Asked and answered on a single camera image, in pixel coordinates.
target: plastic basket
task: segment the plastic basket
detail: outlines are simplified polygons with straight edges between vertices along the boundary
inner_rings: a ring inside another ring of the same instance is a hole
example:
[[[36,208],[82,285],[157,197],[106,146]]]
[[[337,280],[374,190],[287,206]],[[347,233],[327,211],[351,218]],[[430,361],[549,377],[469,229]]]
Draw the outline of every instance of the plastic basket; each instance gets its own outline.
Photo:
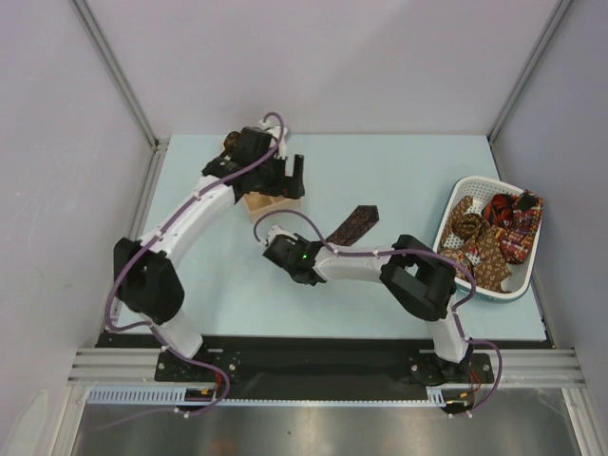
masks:
[[[433,243],[433,250],[437,252],[439,250],[439,242],[441,240],[441,234],[446,228],[447,218],[453,207],[466,196],[473,197],[473,204],[467,212],[475,212],[481,214],[484,207],[492,200],[492,197],[497,193],[509,193],[514,196],[518,196],[523,193],[521,188],[508,183],[500,182],[499,180],[493,180],[489,178],[482,178],[480,176],[471,176],[468,178],[460,179],[454,185],[452,194],[447,202],[446,212],[439,225],[439,231],[437,237]],[[508,293],[497,293],[487,290],[485,288],[478,287],[477,295],[483,296],[487,299],[496,301],[508,302],[513,301],[521,297],[528,289],[530,284],[530,277],[532,276],[532,266],[534,265],[534,258],[536,257],[536,250],[539,245],[539,237],[541,234],[541,224],[539,225],[539,231],[534,237],[532,248],[528,252],[528,256],[523,264],[508,264],[507,267],[511,271],[511,275],[503,280],[503,290],[509,290]],[[462,247],[463,242],[453,234],[447,238],[446,248],[458,249]],[[470,285],[465,280],[461,280],[456,277],[456,285],[463,291],[469,291]]]

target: white wall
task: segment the white wall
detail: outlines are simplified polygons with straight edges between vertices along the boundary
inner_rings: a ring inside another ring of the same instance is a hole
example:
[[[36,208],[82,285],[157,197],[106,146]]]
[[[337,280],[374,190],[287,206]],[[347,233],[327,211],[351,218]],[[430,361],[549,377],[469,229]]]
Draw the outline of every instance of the white wall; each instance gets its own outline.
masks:
[[[497,143],[506,177],[546,198],[536,271],[604,424],[608,302],[608,2],[578,2]]]
[[[90,0],[158,134],[486,134],[557,0]]]
[[[150,152],[67,0],[1,2],[0,43],[2,447],[38,390],[54,425]]]

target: brown necktie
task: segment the brown necktie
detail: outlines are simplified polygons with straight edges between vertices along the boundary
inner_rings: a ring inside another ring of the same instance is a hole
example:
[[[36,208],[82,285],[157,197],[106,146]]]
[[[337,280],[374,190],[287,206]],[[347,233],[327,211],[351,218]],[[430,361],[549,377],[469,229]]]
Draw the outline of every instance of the brown necktie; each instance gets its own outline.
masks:
[[[467,214],[466,211],[472,203],[472,197],[464,197],[449,214],[440,247],[445,246],[451,234],[460,238],[464,244],[460,249],[447,249],[442,255],[457,261],[466,254],[479,257],[481,262],[471,267],[477,285],[493,292],[503,293],[501,282],[511,273],[501,254],[498,241],[500,228],[490,226],[489,222],[478,214]]]
[[[378,206],[357,206],[347,219],[330,234],[327,241],[349,247],[362,238],[379,219]]]

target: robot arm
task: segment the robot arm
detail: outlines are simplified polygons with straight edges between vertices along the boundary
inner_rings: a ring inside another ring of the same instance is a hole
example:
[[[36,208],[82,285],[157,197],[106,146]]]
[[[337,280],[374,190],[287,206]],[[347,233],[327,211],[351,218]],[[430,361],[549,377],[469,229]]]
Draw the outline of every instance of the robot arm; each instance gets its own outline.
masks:
[[[280,129],[263,124],[262,128],[246,127],[228,135],[224,152],[207,163],[191,195],[166,220],[136,240],[122,238],[114,247],[116,279],[142,246],[152,242],[126,274],[117,297],[188,358],[202,346],[202,337],[181,308],[184,290],[176,269],[188,249],[213,220],[244,194],[256,191],[292,199],[304,195],[304,158],[296,155],[293,175],[285,175],[288,135],[283,127],[282,140],[276,144]],[[273,146],[276,152],[271,158],[231,179],[270,153]]]
[[[406,311],[427,322],[435,353],[449,363],[466,363],[469,345],[460,335],[451,311],[454,271],[445,263],[417,255],[370,256],[370,252],[401,249],[427,250],[411,236],[400,236],[386,247],[334,246],[340,256],[321,241],[308,241],[275,225],[265,241],[264,256],[284,269],[298,283],[316,285],[329,280],[365,280],[384,284]],[[417,271],[411,273],[413,266]]]

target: purple cable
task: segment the purple cable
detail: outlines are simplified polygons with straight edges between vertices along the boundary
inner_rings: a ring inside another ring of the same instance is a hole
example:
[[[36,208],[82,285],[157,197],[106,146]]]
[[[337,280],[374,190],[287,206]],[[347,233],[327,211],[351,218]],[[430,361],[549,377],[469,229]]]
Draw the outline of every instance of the purple cable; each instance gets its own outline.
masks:
[[[335,252],[335,254],[338,255],[339,257],[375,257],[374,252],[342,252],[342,251],[334,249],[334,247],[332,247],[332,245],[327,240],[325,240],[325,237],[321,233],[321,230],[319,230],[319,228],[316,226],[316,224],[308,216],[306,216],[305,214],[302,214],[299,211],[295,211],[293,209],[277,209],[275,211],[269,212],[268,214],[264,214],[262,217],[260,217],[254,224],[254,238],[256,238],[257,242],[261,242],[260,237],[257,235],[257,227],[259,226],[259,224],[263,220],[267,219],[268,217],[274,216],[276,214],[293,214],[295,216],[301,217],[302,219],[305,219],[306,222],[309,225],[311,225],[311,228],[313,228],[314,232],[316,233],[316,235],[319,238],[319,240],[321,241],[321,243],[325,246],[325,248],[327,248],[328,250],[330,250],[332,252]],[[385,250],[382,252],[378,252],[377,255],[379,255],[380,257],[387,257],[387,256],[393,256],[393,255],[419,255],[420,257],[430,257],[430,258],[434,258],[434,259],[443,261],[444,263],[447,263],[450,266],[452,266],[453,268],[462,272],[465,275],[468,283],[471,284],[471,290],[463,299],[461,299],[456,304],[454,304],[453,310],[458,309],[460,306],[465,304],[467,301],[471,300],[473,298],[473,296],[475,295],[475,293],[477,293],[477,286],[475,285],[475,279],[473,278],[473,275],[463,265],[457,263],[456,261],[454,261],[450,258],[446,258],[445,256],[436,254],[435,252],[429,252],[427,250],[418,250],[418,249],[400,249],[400,250]]]
[[[313,228],[314,232],[318,236],[319,240],[323,243],[323,245],[327,249],[331,250],[332,252],[335,252],[335,254],[339,257],[375,257],[374,252],[341,252],[337,249],[334,249],[334,247],[332,247],[331,244],[327,240],[325,240],[325,237],[321,233],[321,230],[319,230],[319,228],[316,226],[316,224],[308,216],[306,216],[305,214],[302,214],[301,212],[295,211],[293,209],[277,209],[275,211],[269,212],[268,214],[264,214],[262,217],[260,217],[254,224],[254,237],[256,238],[257,242],[261,242],[260,237],[257,235],[257,227],[259,226],[259,224],[264,219],[266,219],[270,216],[274,216],[276,214],[293,214],[295,216],[301,217],[304,220],[306,220],[308,222],[308,224],[311,225],[311,227]],[[463,325],[460,321],[460,317],[456,313],[456,310],[460,306],[465,304],[467,301],[472,299],[473,296],[475,295],[475,293],[477,292],[477,286],[475,285],[475,279],[473,278],[473,275],[462,264],[457,263],[456,261],[454,261],[450,258],[446,258],[445,256],[442,256],[440,254],[436,254],[434,252],[429,252],[426,250],[418,250],[418,249],[385,250],[382,252],[378,252],[377,255],[379,255],[380,257],[386,257],[386,256],[392,256],[392,255],[419,255],[421,257],[431,257],[431,258],[435,258],[440,261],[443,261],[446,264],[449,264],[450,266],[452,266],[453,268],[457,269],[458,271],[462,272],[465,275],[466,280],[471,285],[471,290],[467,296],[465,296],[463,299],[458,301],[452,307],[452,313],[454,315],[454,322],[456,323],[456,328],[458,330],[458,334],[468,344],[490,347],[491,349],[496,351],[496,354],[498,357],[498,371],[496,373],[496,379],[494,381],[494,385],[492,386],[492,389],[487,394],[487,396],[484,399],[482,399],[481,402],[479,402],[478,404],[473,406],[473,408],[471,410],[478,409],[479,407],[481,407],[485,402],[487,402],[487,400],[490,398],[490,396],[492,394],[494,394],[494,392],[496,391],[496,389],[498,388],[498,386],[501,382],[501,377],[503,376],[503,356],[501,355],[501,351],[498,349],[498,347],[494,343],[492,343],[488,340],[466,339],[465,330],[463,329]]]
[[[469,340],[467,340],[467,342],[470,345],[489,347],[494,352],[496,352],[496,357],[498,358],[498,370],[496,372],[496,378],[494,379],[494,385],[492,385],[490,392],[485,396],[485,398],[473,406],[473,408],[471,409],[471,411],[472,411],[472,410],[478,409],[483,404],[485,404],[487,402],[487,400],[490,398],[490,396],[492,394],[494,394],[494,392],[496,392],[496,390],[498,389],[498,386],[501,383],[501,378],[503,377],[503,355],[501,354],[501,351],[496,346],[496,344],[494,344],[494,342],[490,342],[489,340],[469,339]]]
[[[206,187],[202,188],[199,193],[198,196],[199,198],[204,195],[205,193],[207,193],[209,190],[211,190],[212,188],[217,187],[218,185],[221,185],[227,181],[230,181],[234,178],[237,178],[238,176],[241,176],[245,173],[248,173],[249,171],[251,171],[252,169],[256,168],[257,166],[260,166],[262,163],[266,162],[268,159],[270,159],[275,152],[278,150],[279,146],[280,146],[280,142],[283,140],[283,135],[285,132],[285,123],[283,122],[283,118],[276,112],[272,111],[267,113],[264,116],[264,122],[266,122],[268,120],[269,117],[275,117],[278,120],[278,124],[280,126],[280,131],[278,133],[278,138],[276,138],[275,140],[275,145],[272,146],[270,149],[268,149],[268,152],[266,152],[266,154],[264,154],[261,158],[259,158],[258,160],[254,161],[253,163],[245,166],[243,169],[237,171],[236,173],[233,173],[231,175],[228,175],[224,178],[221,178],[219,180],[215,180],[214,182],[210,183],[209,185],[207,185]],[[190,199],[188,199],[174,214],[173,216],[171,216],[171,218],[169,218],[169,220],[162,226],[162,228],[160,229],[161,231],[161,235],[163,235],[164,233],[166,233],[166,231],[173,225],[173,223],[176,222],[177,219],[179,219],[181,217],[181,215],[190,207],[192,206],[192,204],[194,204],[196,201],[198,201],[199,199],[197,199],[196,197],[192,197]],[[164,341],[162,340],[161,336],[156,332],[156,330],[154,328],[151,328],[150,323],[146,322],[146,321],[140,321],[137,323],[131,323],[129,325],[126,326],[122,326],[122,327],[118,327],[114,324],[114,322],[112,321],[112,303],[114,302],[114,298],[116,297],[116,293],[118,292],[118,289],[120,288],[121,284],[124,281],[124,278],[128,275],[129,271],[131,270],[131,268],[133,268],[133,266],[135,265],[135,263],[137,263],[140,258],[143,257],[143,255],[150,250],[150,248],[159,240],[158,236],[154,236],[152,237],[148,242],[146,242],[142,248],[140,250],[137,251],[137,253],[131,258],[129,259],[126,264],[124,265],[123,269],[119,272],[118,276],[116,277],[116,280],[114,280],[114,284],[112,285],[112,289],[110,290],[110,293],[107,296],[107,300],[105,301],[105,309],[104,309],[104,319],[105,319],[105,325],[114,333],[121,333],[127,330],[132,330],[133,328],[139,328],[140,326],[146,326],[148,328],[150,328],[150,330],[152,331],[152,333],[156,336],[156,338],[161,342],[162,345],[166,345],[164,344]],[[224,393],[213,403],[209,404],[208,406],[206,406],[205,408],[202,408],[201,410],[198,410],[196,412],[192,412],[189,413],[189,416],[197,416],[200,415],[201,413],[204,413],[205,411],[207,411],[208,409],[212,409],[214,408],[220,401],[224,400],[226,398],[226,396],[228,395],[228,392],[230,391],[230,379],[228,378],[228,375],[226,375],[226,372],[224,372],[223,370],[216,368],[215,366],[211,365],[211,364],[206,364],[206,363],[202,363],[200,361],[195,361],[194,359],[190,359],[187,358],[186,356],[183,356],[181,353],[174,351],[173,349],[169,348],[169,351],[171,353],[173,353],[175,356],[177,356],[179,359],[181,359],[182,361],[185,361],[186,363],[190,363],[194,366],[199,366],[201,368],[206,368],[209,369],[211,371],[215,371],[217,372],[219,375],[222,376],[222,378],[224,379],[225,383],[225,388],[224,388]],[[98,430],[101,429],[105,429],[105,428],[111,428],[113,426],[117,426],[120,425],[122,423],[127,423],[131,420],[140,418],[142,416],[146,416],[146,415],[150,415],[153,413],[158,413],[158,412],[165,412],[165,411],[169,411],[169,408],[152,408],[151,410],[146,410],[143,411],[141,413],[137,413],[135,415],[131,415],[129,417],[123,418],[121,420],[109,423],[107,425],[104,425],[102,427],[98,427]]]
[[[212,188],[217,187],[218,185],[221,185],[227,181],[237,178],[238,176],[248,173],[252,169],[254,169],[257,166],[260,166],[262,163],[266,162],[268,159],[270,159],[275,154],[275,152],[278,150],[280,142],[283,140],[283,134],[285,132],[285,123],[283,122],[283,118],[276,112],[267,113],[264,116],[264,122],[266,122],[269,117],[275,117],[278,120],[278,124],[280,126],[280,131],[278,133],[278,138],[275,141],[275,145],[273,145],[270,149],[268,149],[268,152],[266,152],[266,154],[264,154],[261,158],[257,159],[253,163],[245,166],[243,169],[237,171],[236,173],[230,174],[224,178],[215,180],[212,183],[210,183],[209,185],[207,185],[206,187],[202,188],[199,191],[199,197],[201,197],[202,195],[207,193]],[[192,204],[194,204],[196,201],[198,201],[198,199],[195,197],[188,199],[173,214],[173,216],[171,216],[171,218],[162,226],[161,234],[166,233],[167,230],[173,225],[173,223],[175,223],[176,220],[179,219],[183,215],[183,213],[190,206],[192,206]],[[146,321],[131,323],[130,325],[126,325],[126,326],[122,326],[122,327],[116,326],[114,324],[114,322],[112,321],[112,303],[114,302],[114,298],[116,297],[116,293],[118,292],[118,289],[121,287],[121,284],[123,283],[124,278],[127,276],[129,271],[131,270],[131,268],[135,265],[135,263],[141,257],[143,257],[143,254],[145,254],[156,243],[157,240],[159,240],[159,237],[154,236],[145,245],[143,245],[142,248],[140,250],[138,250],[138,252],[124,265],[123,269],[120,271],[120,273],[116,277],[116,280],[114,281],[114,284],[112,285],[112,289],[110,290],[110,293],[107,296],[107,300],[105,301],[105,325],[113,333],[122,333],[124,331],[132,330],[133,328],[139,328],[140,326],[150,327],[150,324]]]
[[[221,394],[220,397],[218,397],[215,401],[213,401],[212,403],[198,409],[195,411],[187,411],[187,412],[182,412],[181,416],[184,416],[187,413],[187,416],[199,416],[211,409],[214,409],[215,407],[218,406],[218,404],[223,401],[227,396],[228,393],[230,392],[230,378],[228,377],[228,375],[226,374],[226,372],[220,368],[218,368],[217,366],[214,366],[212,364],[207,364],[207,363],[203,363],[201,361],[196,361],[194,359],[188,358],[184,355],[182,355],[181,353],[179,353],[178,351],[173,350],[171,347],[169,347],[166,342],[164,341],[164,339],[162,338],[162,336],[159,334],[158,331],[156,331],[155,328],[150,328],[150,331],[154,334],[154,336],[157,338],[157,340],[161,343],[162,346],[167,347],[167,351],[171,352],[174,356],[176,356],[177,358],[179,358],[181,361],[184,361],[186,363],[192,364],[194,366],[199,366],[200,368],[205,368],[208,369],[210,371],[214,371],[217,372],[219,375],[221,375],[221,378],[223,378],[224,380],[224,391]],[[138,418],[142,418],[143,416],[147,416],[147,415],[152,415],[152,414],[156,414],[156,413],[162,413],[162,412],[173,412],[175,413],[175,408],[170,408],[170,407],[158,407],[158,408],[151,408],[149,410],[144,410],[141,411],[139,413],[134,413],[133,415],[130,416],[126,416],[124,418],[121,418],[120,420],[116,420],[116,421],[112,421],[110,423],[107,423],[105,425],[99,426],[99,427],[95,427],[94,430],[104,430],[104,429],[108,429],[108,428],[114,428],[115,426],[118,425],[123,425],[124,423],[129,423],[133,420],[137,420]]]
[[[113,333],[121,333],[123,331],[132,330],[133,328],[139,328],[140,326],[150,326],[150,324],[146,321],[139,321],[137,323],[131,323],[130,325],[118,327],[112,321],[112,302],[114,302],[114,297],[118,292],[121,284],[123,283],[124,278],[129,273],[133,265],[137,263],[143,254],[145,254],[154,243],[159,240],[156,236],[152,237],[137,253],[127,261],[124,265],[123,269],[120,271],[116,280],[114,280],[114,284],[112,285],[112,289],[107,296],[107,300],[105,301],[105,325],[113,332]]]

